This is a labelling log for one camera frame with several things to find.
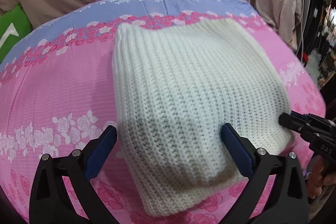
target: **ribbed knit fabric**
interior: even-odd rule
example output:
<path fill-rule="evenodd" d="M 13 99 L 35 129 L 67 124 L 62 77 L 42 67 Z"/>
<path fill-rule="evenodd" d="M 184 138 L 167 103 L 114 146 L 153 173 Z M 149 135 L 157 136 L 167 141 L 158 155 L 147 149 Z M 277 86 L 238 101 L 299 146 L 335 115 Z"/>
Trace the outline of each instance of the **ribbed knit fabric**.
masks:
<path fill-rule="evenodd" d="M 292 138 L 278 124 L 290 104 L 277 72 L 232 20 L 122 24 L 113 72 L 118 134 L 150 215 L 186 210 L 242 179 L 220 140 L 224 123 L 271 154 Z"/>

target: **white arrow print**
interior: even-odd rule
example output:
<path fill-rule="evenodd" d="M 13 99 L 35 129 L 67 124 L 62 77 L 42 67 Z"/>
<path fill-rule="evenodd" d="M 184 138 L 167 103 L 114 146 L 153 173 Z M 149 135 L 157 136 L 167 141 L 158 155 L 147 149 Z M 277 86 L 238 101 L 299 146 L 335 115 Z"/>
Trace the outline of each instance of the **white arrow print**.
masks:
<path fill-rule="evenodd" d="M 7 30 L 5 31 L 5 33 L 3 34 L 3 36 L 0 39 L 0 48 L 2 47 L 2 45 L 5 43 L 6 39 L 10 36 L 10 35 L 14 35 L 16 37 L 19 36 L 19 34 L 17 33 L 17 30 L 14 27 L 13 22 L 8 26 Z"/>

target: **pink fabric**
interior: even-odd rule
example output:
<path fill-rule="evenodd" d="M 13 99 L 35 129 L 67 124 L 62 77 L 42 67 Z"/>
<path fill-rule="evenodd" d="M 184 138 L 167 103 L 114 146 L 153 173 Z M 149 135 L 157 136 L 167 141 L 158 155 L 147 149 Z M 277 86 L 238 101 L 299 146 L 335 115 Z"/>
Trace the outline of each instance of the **pink fabric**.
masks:
<path fill-rule="evenodd" d="M 325 115 L 317 88 L 298 59 L 258 16 L 227 14 L 245 27 L 260 43 L 285 85 L 294 111 Z M 137 21 L 143 28 L 157 29 L 191 24 L 200 19 L 222 18 L 215 13 L 181 13 L 178 16 L 125 16 L 112 22 L 91 22 L 86 28 L 68 29 L 53 41 L 28 49 L 0 73 L 0 185 L 28 220 L 29 197 L 39 158 L 68 155 L 97 138 L 108 124 L 116 125 L 111 58 L 116 26 Z M 35 56 L 35 61 L 25 61 Z M 286 151 L 294 151 L 303 168 L 312 155 L 298 135 Z M 86 216 L 68 178 L 64 179 L 78 214 Z M 270 193 L 274 177 L 252 216 L 259 214 Z M 162 218 L 145 214 L 117 142 L 99 176 L 91 184 L 105 206 L 121 223 L 215 224 L 237 200 L 247 181 L 212 197 L 187 212 Z"/>

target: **blue gripper pad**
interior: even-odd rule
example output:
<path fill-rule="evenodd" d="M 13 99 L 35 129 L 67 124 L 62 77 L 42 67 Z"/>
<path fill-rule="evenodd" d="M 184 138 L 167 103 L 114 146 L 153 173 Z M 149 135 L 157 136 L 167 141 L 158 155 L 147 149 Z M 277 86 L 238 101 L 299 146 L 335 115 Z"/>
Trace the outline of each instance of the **blue gripper pad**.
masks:
<path fill-rule="evenodd" d="M 255 162 L 254 156 L 251 155 L 252 149 L 254 148 L 253 145 L 248 141 L 248 139 L 241 138 L 229 123 L 222 126 L 220 130 L 220 137 L 229 151 L 233 161 L 237 165 L 241 175 L 251 179 L 254 174 L 253 167 Z"/>
<path fill-rule="evenodd" d="M 84 176 L 88 181 L 97 177 L 116 141 L 117 131 L 111 127 L 85 161 Z"/>

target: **human hand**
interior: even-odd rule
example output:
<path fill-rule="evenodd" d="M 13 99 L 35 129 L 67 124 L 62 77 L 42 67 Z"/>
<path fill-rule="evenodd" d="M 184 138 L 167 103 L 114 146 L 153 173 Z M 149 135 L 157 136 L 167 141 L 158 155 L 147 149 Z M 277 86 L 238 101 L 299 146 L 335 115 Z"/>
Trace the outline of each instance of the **human hand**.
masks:
<path fill-rule="evenodd" d="M 336 184 L 336 172 L 327 175 L 325 178 L 322 176 L 324 162 L 321 156 L 318 157 L 306 184 L 307 194 L 310 198 L 321 195 L 323 186 Z"/>

